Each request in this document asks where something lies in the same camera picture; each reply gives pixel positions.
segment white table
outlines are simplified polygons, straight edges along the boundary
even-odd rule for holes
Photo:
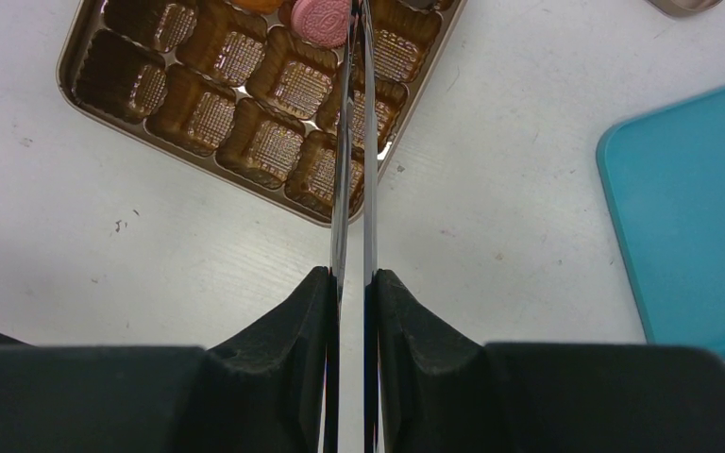
[[[329,232],[69,107],[55,72],[75,10],[0,1],[0,331],[217,344],[328,264]],[[470,0],[380,184],[380,264],[478,342],[642,342],[597,141],[722,84],[725,2],[676,21],[642,0]],[[350,241],[357,451],[362,223]]]

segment white tabletop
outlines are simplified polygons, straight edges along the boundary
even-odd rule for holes
[[[217,344],[328,264],[329,231],[68,106],[55,72],[75,11],[0,1],[0,331]],[[478,342],[642,342],[597,142],[722,84],[725,2],[673,20],[643,0],[470,0],[380,183],[380,265]],[[362,222],[348,258],[341,442],[356,451]]]

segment metal object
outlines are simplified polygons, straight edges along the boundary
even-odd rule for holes
[[[364,298],[364,419],[365,419],[365,452],[375,452],[379,439],[379,348],[377,342],[376,304],[374,301],[374,275],[377,267],[377,170],[378,157],[378,125],[376,75],[374,71],[374,26],[371,20],[371,8],[368,0],[352,0],[348,35],[344,47],[344,61],[341,75],[342,102],[340,121],[337,127],[338,148],[335,169],[335,204],[332,215],[332,275],[337,280],[338,312],[343,296],[343,275],[346,268],[346,239],[348,236],[348,205],[350,162],[354,148],[355,121],[355,83],[352,80],[356,72],[350,62],[362,65],[363,108],[362,130],[364,143],[364,264],[365,284]],[[359,45],[360,59],[355,59],[355,50]],[[328,356],[328,363],[334,359]]]
[[[665,14],[674,17],[692,16],[721,3],[721,0],[650,0]]]
[[[370,4],[383,55],[380,175],[465,1],[441,0],[432,11]],[[328,226],[343,49],[292,33],[291,1],[265,15],[230,3],[83,0],[59,60],[59,88],[96,121]],[[355,125],[358,148],[362,136]],[[363,199],[356,155],[351,182],[353,219]]]

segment embossed pattern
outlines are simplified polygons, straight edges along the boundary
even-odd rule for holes
[[[150,115],[165,94],[165,72],[161,68],[145,65],[129,96],[129,108],[140,116]]]
[[[298,159],[303,139],[299,133],[273,121],[260,124],[249,148],[249,157],[262,170],[281,182],[287,179]]]
[[[307,119],[318,111],[318,106],[332,89],[332,79],[301,61],[289,61],[274,89],[277,107],[295,117]]]
[[[413,80],[418,70],[418,46],[388,30],[376,30],[374,61],[377,74],[398,82]]]
[[[190,36],[195,27],[195,11],[172,3],[165,7],[154,34],[155,48],[168,52]]]
[[[188,124],[188,135],[208,149],[214,150],[227,137],[235,106],[213,92],[201,95]]]
[[[390,130],[389,125],[393,121],[396,112],[386,103],[376,100],[374,103],[377,111],[377,132],[378,137],[386,136]],[[354,91],[354,118],[351,121],[351,131],[354,136],[354,145],[360,148],[365,147],[365,93]],[[335,117],[335,127],[340,123],[340,111]]]
[[[308,41],[332,48],[346,42],[350,0],[298,0],[293,29]]]
[[[224,50],[215,61],[215,71],[227,84],[243,85],[262,60],[263,48],[262,42],[233,31],[227,35]]]
[[[335,194],[335,151],[323,148],[319,153],[320,157],[315,161],[305,181],[306,189],[322,203],[332,206]],[[350,193],[356,192],[362,182],[363,165],[352,160]]]

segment blue plastic board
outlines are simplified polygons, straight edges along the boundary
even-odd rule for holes
[[[597,156],[647,339],[725,358],[725,88],[614,126]]]

